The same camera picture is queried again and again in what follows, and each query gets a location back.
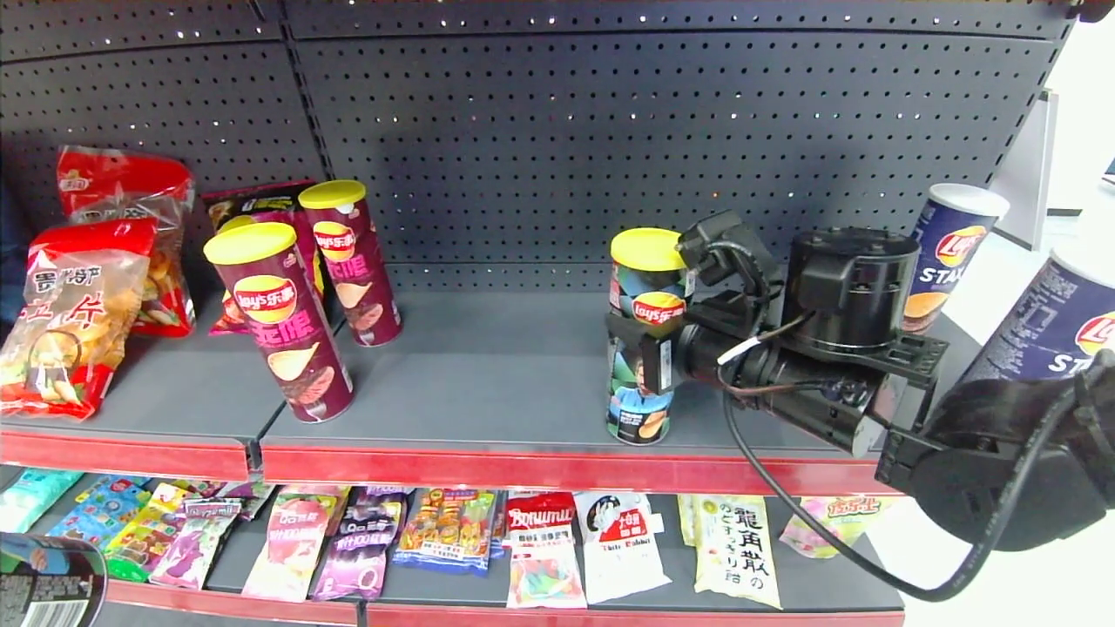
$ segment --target black cable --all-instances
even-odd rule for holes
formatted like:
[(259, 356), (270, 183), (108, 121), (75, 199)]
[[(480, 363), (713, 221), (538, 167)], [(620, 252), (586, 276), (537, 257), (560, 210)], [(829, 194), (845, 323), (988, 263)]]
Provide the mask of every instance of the black cable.
[(763, 478), (763, 481), (765, 481), (767, 485), (774, 490), (774, 493), (777, 494), (778, 498), (789, 507), (791, 511), (793, 511), (797, 518), (802, 519), (802, 521), (805, 522), (809, 529), (824, 538), (824, 540), (840, 551), (841, 554), (888, 586), (891, 586), (901, 592), (905, 592), (915, 599), (935, 602), (948, 600), (959, 595), (964, 588), (968, 587), (969, 583), (971, 583), (980, 568), (983, 567), (983, 562), (987, 561), (987, 558), (991, 554), (996, 544), (999, 543), (1002, 532), (1007, 529), (1007, 522), (1009, 522), (1010, 514), (1015, 511), (1015, 507), (1018, 504), (1018, 499), (1021, 494), (1022, 488), (1026, 485), (1026, 480), (1034, 470), (1034, 464), (1037, 462), (1043, 448), (1045, 448), (1046, 443), (1048, 443), (1049, 438), (1053, 436), (1053, 432), (1057, 427), (1058, 419), (1073, 407), (1075, 401), (1075, 389), (1070, 386), (1057, 396), (1053, 404), (1050, 404), (1045, 415), (1041, 416), (1041, 421), (1038, 423), (1037, 428), (1022, 446), (1022, 450), (1018, 455), (1018, 460), (1015, 462), (1014, 473), (1007, 481), (1006, 485), (1004, 485), (1002, 493), (999, 495), (999, 501), (996, 503), (995, 510), (991, 512), (987, 529), (983, 532), (983, 539), (972, 544), (971, 550), (968, 551), (968, 556), (962, 562), (960, 562), (956, 572), (953, 572), (944, 583), (941, 583), (937, 588), (932, 589), (914, 586), (904, 579), (891, 575), (884, 568), (875, 565), (842, 542), (840, 538), (836, 538), (836, 536), (828, 531), (824, 524), (821, 524), (817, 519), (813, 518), (809, 512), (805, 511), (799, 504), (797, 504), (789, 493), (787, 493), (786, 490), (778, 484), (774, 476), (770, 475), (770, 472), (767, 471), (766, 466), (763, 465), (763, 462), (760, 462), (758, 456), (755, 455), (755, 452), (747, 445), (747, 442), (744, 441), (743, 434), (739, 433), (739, 425), (737, 425), (735, 421), (731, 396), (727, 392), (724, 394), (724, 417), (728, 422), (728, 430), (731, 432), (731, 437), (736, 441), (736, 444), (739, 446), (739, 451), (744, 454), (744, 457), (747, 459), (747, 462), (755, 467), (755, 472)]

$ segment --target lay's stax can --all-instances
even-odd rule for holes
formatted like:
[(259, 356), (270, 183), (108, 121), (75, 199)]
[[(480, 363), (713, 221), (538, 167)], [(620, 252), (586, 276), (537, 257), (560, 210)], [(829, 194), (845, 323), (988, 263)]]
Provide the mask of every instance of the lay's stax can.
[[(612, 312), (650, 325), (685, 314), (696, 276), (675, 250), (679, 234), (665, 229), (630, 229), (612, 239)], [(638, 347), (608, 338), (608, 432), (636, 445), (660, 442), (670, 431), (673, 393), (653, 394), (643, 379)]]
[(982, 187), (938, 183), (918, 218), (913, 238), (921, 244), (902, 330), (923, 334), (941, 315), (972, 253), (1007, 210), (1007, 199)]
[(1115, 349), (1115, 263), (1102, 242), (1055, 247), (961, 382), (1061, 379)]

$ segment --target yellow lid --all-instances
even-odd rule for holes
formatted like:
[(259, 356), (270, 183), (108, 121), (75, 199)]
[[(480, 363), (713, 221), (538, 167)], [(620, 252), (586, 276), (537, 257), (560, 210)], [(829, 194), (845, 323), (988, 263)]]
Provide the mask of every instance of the yellow lid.
[(260, 222), (222, 231), (202, 251), (214, 266), (239, 266), (278, 254), (294, 245), (295, 238), (290, 224)]
[(328, 181), (307, 187), (298, 195), (298, 203), (306, 209), (333, 209), (363, 200), (367, 194), (359, 181)]
[(628, 229), (612, 238), (612, 259), (633, 270), (682, 270), (686, 262), (673, 249), (680, 237), (667, 229)]

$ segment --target store shelf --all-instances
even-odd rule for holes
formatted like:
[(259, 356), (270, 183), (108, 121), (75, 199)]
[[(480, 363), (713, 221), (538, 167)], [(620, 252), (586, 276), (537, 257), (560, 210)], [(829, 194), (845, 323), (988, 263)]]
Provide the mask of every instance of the store shelf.
[(4, 417), (0, 462), (176, 478), (244, 480), (249, 448), (282, 395), (250, 337), (210, 337), (219, 300), (182, 339), (134, 337), (100, 411), (76, 422)]
[[(404, 332), (387, 346), (338, 335), (357, 399), (313, 425), (284, 408), (261, 442), (269, 481), (769, 493), (731, 443), (719, 396), (698, 384), (677, 393), (662, 444), (608, 434), (603, 295), (404, 293), (400, 307)], [(971, 359), (973, 343), (938, 326), (959, 340), (950, 360)], [(794, 494), (889, 491), (873, 479), (875, 459), (766, 414), (740, 419)]]

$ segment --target gummy candy package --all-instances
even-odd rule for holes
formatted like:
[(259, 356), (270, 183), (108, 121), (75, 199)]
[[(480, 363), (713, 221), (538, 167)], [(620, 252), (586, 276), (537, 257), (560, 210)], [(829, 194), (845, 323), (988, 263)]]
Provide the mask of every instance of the gummy candy package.
[[(806, 496), (802, 499), (802, 509), (851, 547), (898, 500), (899, 496)], [(796, 515), (789, 519), (778, 539), (807, 558), (830, 559), (840, 554)]]
[(152, 583), (201, 590), (229, 529), (240, 515), (239, 499), (188, 499), (182, 529), (155, 566)]
[(403, 492), (367, 486), (353, 492), (352, 502), (330, 541), (312, 595), (314, 600), (359, 595), (371, 601), (384, 590), (387, 548), (406, 520), (407, 498)]
[(576, 507), (569, 492), (507, 500), (507, 607), (586, 608), (573, 548)]
[(782, 609), (763, 496), (692, 496), (697, 517), (694, 590), (750, 599)]
[(392, 563), (486, 576), (494, 514), (491, 491), (419, 490)]

